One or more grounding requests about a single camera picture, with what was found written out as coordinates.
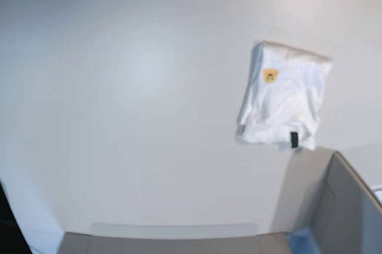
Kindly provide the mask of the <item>grey storage bin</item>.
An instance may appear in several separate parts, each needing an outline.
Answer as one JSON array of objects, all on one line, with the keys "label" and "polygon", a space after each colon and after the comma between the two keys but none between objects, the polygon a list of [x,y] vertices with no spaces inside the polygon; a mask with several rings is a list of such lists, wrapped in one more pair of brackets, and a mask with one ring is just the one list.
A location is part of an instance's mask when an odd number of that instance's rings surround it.
[{"label": "grey storage bin", "polygon": [[318,191],[287,236],[291,253],[381,253],[381,201],[341,153]]}]

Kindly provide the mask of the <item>white printed t-shirt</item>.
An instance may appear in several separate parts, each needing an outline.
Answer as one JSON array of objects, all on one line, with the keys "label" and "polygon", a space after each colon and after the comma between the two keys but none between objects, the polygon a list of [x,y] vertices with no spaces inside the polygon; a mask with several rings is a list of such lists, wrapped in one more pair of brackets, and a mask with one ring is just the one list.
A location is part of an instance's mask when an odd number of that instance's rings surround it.
[{"label": "white printed t-shirt", "polygon": [[311,51],[269,41],[257,44],[236,121],[237,140],[314,150],[332,66],[330,58]]}]

